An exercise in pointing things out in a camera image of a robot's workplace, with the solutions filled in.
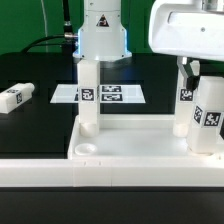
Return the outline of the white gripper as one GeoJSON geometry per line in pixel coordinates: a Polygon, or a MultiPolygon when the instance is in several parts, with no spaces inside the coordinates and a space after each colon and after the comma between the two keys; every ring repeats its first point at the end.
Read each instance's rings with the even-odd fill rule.
{"type": "Polygon", "coordinates": [[[183,86],[196,90],[200,62],[192,58],[224,61],[224,0],[155,0],[148,42],[155,53],[178,56],[183,86]]]}

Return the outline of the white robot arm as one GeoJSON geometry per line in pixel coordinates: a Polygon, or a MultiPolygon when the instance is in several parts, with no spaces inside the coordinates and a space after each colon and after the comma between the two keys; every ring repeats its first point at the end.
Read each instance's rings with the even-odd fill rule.
{"type": "MultiPolygon", "coordinates": [[[[148,44],[155,53],[176,56],[185,80],[191,76],[190,58],[224,61],[224,0],[155,0],[148,44]]],[[[121,0],[84,0],[73,57],[114,63],[131,56],[121,0]]]]}

